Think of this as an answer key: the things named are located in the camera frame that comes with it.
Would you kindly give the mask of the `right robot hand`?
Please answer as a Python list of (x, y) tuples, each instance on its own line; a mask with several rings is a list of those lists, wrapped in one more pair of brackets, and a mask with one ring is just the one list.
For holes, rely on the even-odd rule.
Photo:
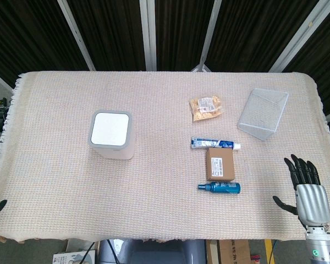
[(274, 196), (273, 201), (282, 210), (297, 216), (305, 229), (327, 225), (330, 222), (329, 201), (315, 165), (294, 154), (290, 159), (285, 157), (284, 162), (290, 173), (295, 205), (282, 202), (278, 196)]

